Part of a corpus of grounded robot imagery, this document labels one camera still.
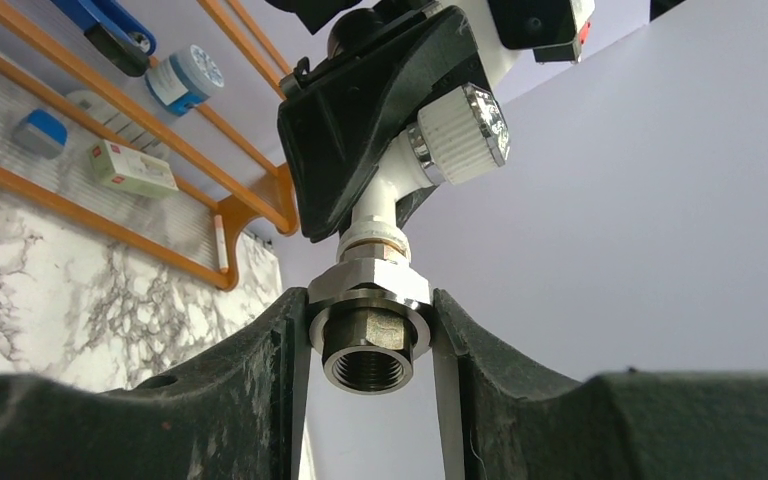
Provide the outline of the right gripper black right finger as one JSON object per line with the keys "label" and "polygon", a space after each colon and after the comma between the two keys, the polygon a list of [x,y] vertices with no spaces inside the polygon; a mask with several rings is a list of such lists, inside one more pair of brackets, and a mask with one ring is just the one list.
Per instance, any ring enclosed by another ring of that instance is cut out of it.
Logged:
{"label": "right gripper black right finger", "polygon": [[768,372],[627,369],[579,382],[434,293],[448,479],[768,479]]}

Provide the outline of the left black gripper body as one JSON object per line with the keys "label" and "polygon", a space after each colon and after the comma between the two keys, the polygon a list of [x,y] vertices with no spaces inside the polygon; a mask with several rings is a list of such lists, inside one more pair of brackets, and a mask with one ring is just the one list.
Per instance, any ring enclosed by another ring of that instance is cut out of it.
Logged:
{"label": "left black gripper body", "polygon": [[281,87],[306,87],[310,74],[318,77],[333,70],[342,60],[362,58],[381,48],[398,34],[441,12],[439,1],[379,1],[360,8],[356,1],[272,1],[270,5],[294,14],[310,33],[316,33],[330,20],[326,59],[313,68],[307,57],[279,82]]}

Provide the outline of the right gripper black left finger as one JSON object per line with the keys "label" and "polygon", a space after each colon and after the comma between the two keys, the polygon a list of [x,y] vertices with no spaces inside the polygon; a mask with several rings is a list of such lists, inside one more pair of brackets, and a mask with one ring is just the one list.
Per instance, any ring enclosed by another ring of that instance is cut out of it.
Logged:
{"label": "right gripper black left finger", "polygon": [[0,479],[295,479],[311,347],[307,293],[132,389],[0,375]]}

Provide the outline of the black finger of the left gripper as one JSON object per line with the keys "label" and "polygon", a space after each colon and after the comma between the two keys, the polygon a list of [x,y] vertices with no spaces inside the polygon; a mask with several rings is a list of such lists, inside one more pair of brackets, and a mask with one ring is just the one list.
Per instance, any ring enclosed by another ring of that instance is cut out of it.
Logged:
{"label": "black finger of the left gripper", "polygon": [[431,186],[416,190],[407,194],[396,202],[396,224],[403,229],[410,217],[419,207],[437,190],[437,186]]}
{"label": "black finger of the left gripper", "polygon": [[453,89],[489,88],[464,13],[445,7],[362,58],[342,62],[280,104],[277,128],[313,243],[347,228],[390,142]]}

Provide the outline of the silver hex nut fitting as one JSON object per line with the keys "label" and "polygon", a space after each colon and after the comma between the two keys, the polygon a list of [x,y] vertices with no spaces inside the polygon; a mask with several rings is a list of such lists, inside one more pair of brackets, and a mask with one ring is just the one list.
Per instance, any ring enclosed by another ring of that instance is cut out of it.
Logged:
{"label": "silver hex nut fitting", "polygon": [[310,341],[332,384],[383,395],[410,382],[415,360],[430,350],[433,300],[406,254],[383,242],[353,245],[307,294]]}

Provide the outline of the white plastic water faucet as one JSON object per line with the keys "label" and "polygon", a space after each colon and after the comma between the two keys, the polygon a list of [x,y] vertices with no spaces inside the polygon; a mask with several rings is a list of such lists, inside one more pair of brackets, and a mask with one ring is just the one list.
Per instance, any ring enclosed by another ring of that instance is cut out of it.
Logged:
{"label": "white plastic water faucet", "polygon": [[421,189],[463,184],[501,168],[509,151],[508,125],[490,91],[466,83],[425,105],[380,158],[340,236],[338,258],[376,243],[410,259],[409,240],[397,225],[397,203]]}

